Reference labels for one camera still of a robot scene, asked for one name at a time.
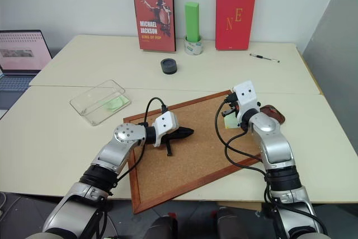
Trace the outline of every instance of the transparent container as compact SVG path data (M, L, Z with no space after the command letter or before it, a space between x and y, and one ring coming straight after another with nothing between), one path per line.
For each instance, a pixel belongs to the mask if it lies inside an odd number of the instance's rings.
M91 125L99 125L130 104L125 90L115 81L109 80L76 96L69 103Z

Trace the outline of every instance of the laptop screen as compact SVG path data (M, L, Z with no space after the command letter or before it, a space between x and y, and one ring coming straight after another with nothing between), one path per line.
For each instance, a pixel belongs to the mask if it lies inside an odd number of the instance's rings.
M0 31L2 72L36 73L51 60L40 30Z

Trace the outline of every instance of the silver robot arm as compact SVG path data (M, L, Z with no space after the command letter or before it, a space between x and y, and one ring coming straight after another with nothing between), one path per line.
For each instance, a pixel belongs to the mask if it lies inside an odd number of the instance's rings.
M300 182L290 144L282 135L279 122L260 112L251 81L237 85L233 90L239 107L239 126L250 132L260 146L266 181L270 186L271 215L277 237L303 239L308 238L303 234L312 233L313 236L316 233L316 237L310 238L329 238L320 234L325 231L314 220L315 212Z
M119 125L114 130L112 140L101 149L79 182L73 184L48 216L43 233L27 239L92 238L110 190L117 186L117 177L130 151L144 144L158 147L163 135L178 128L177 118L170 111L156 118L152 126L132 123Z

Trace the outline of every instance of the red book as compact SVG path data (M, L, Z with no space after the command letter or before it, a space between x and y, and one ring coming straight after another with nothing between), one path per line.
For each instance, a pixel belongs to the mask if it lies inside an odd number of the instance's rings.
M139 47L175 51L174 0L134 0Z
M255 0L216 0L217 50L247 50Z

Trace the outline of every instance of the green rectangular block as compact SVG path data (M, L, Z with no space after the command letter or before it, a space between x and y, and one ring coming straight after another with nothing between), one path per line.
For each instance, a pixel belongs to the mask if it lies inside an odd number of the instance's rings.
M185 3L186 39L189 42L197 42L199 35L199 3Z

